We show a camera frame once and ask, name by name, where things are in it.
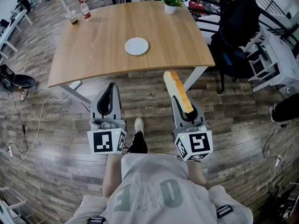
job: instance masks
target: office chair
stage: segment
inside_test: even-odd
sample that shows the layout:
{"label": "office chair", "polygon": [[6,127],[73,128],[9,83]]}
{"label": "office chair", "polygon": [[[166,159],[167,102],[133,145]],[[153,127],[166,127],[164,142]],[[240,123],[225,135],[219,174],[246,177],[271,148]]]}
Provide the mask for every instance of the office chair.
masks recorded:
{"label": "office chair", "polygon": [[209,49],[216,68],[220,71],[221,89],[224,92],[224,74],[233,78],[250,78],[254,75],[249,59],[263,55],[263,49],[250,57],[240,48],[246,46],[259,29],[260,8],[255,0],[220,0],[219,30],[212,35]]}

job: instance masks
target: black chair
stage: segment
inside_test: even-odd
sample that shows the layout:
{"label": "black chair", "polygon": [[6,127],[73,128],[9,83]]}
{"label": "black chair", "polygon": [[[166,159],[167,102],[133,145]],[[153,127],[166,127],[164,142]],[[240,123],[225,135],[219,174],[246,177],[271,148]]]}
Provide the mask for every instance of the black chair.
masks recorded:
{"label": "black chair", "polygon": [[18,87],[29,89],[36,84],[35,79],[26,75],[16,75],[7,65],[0,65],[0,82],[5,89]]}
{"label": "black chair", "polygon": [[254,75],[249,59],[263,54],[258,52],[246,57],[240,46],[246,46],[259,29],[260,8],[255,0],[220,0],[219,30],[212,35],[209,46],[216,68],[220,71],[221,90],[224,91],[224,74],[233,78],[250,78]]}

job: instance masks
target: plastic bottle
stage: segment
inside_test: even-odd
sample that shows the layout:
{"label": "plastic bottle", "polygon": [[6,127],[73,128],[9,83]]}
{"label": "plastic bottle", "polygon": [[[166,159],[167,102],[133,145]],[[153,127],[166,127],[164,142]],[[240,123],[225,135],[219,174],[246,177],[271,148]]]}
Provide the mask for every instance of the plastic bottle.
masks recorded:
{"label": "plastic bottle", "polygon": [[81,12],[83,13],[85,19],[88,19],[91,17],[88,5],[83,0],[80,1],[80,9],[81,9]]}

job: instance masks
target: metal railing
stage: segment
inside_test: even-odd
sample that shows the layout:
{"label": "metal railing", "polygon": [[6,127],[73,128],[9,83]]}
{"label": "metal railing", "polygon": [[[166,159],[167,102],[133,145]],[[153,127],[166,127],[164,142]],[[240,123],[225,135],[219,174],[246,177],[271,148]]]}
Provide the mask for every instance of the metal railing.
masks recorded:
{"label": "metal railing", "polygon": [[[215,5],[219,5],[218,2],[213,1],[213,0],[199,0],[199,1],[204,1],[204,2],[209,2]],[[208,11],[208,10],[204,10],[204,9],[200,9],[200,8],[193,8],[193,7],[188,7],[189,10],[192,11],[200,11],[200,12],[205,12],[206,14],[214,14],[214,15],[218,15],[220,16],[220,13],[218,12],[212,12],[212,11]],[[269,14],[268,12],[266,12],[264,9],[261,9],[261,14],[263,14],[265,17],[267,17],[269,20],[271,20],[272,22],[274,22],[276,25],[278,25],[280,28],[274,29],[271,26],[269,26],[268,24],[266,24],[263,21],[259,22],[263,25],[265,25],[270,32],[274,33],[275,35],[279,35],[281,39],[288,41],[290,45],[293,45],[293,42],[291,42],[288,38],[291,37],[295,43],[298,43],[298,39],[292,34],[292,28],[290,30],[288,30],[280,21],[278,21],[275,17],[273,17],[271,14]],[[219,25],[218,23],[214,23],[211,21],[207,21],[207,20],[200,20],[200,19],[195,19],[196,21],[200,21],[200,22],[205,22],[205,23],[210,23],[210,24],[214,24],[214,25]],[[206,31],[206,32],[212,32],[215,33],[217,31],[214,30],[209,30],[209,29],[205,29],[205,28],[200,28],[201,31]]]}
{"label": "metal railing", "polygon": [[285,15],[283,10],[273,0],[256,0],[259,7],[271,14]]}

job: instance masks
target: white sneaker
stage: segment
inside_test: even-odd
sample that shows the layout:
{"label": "white sneaker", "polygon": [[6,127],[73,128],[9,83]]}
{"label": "white sneaker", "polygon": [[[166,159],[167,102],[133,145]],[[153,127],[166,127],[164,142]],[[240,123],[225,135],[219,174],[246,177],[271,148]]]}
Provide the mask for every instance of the white sneaker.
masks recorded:
{"label": "white sneaker", "polygon": [[275,122],[274,119],[272,118],[272,112],[273,112],[273,111],[274,111],[274,107],[273,107],[272,105],[270,105],[270,106],[269,106],[269,115],[270,115],[271,121],[272,121],[272,122]]}
{"label": "white sneaker", "polygon": [[143,122],[142,118],[137,118],[135,120],[134,128],[135,128],[135,133],[142,132],[144,135],[144,131],[143,131],[144,122]]}
{"label": "white sneaker", "polygon": [[21,94],[21,101],[24,101],[26,99],[26,96],[28,94],[28,90],[24,90]]}

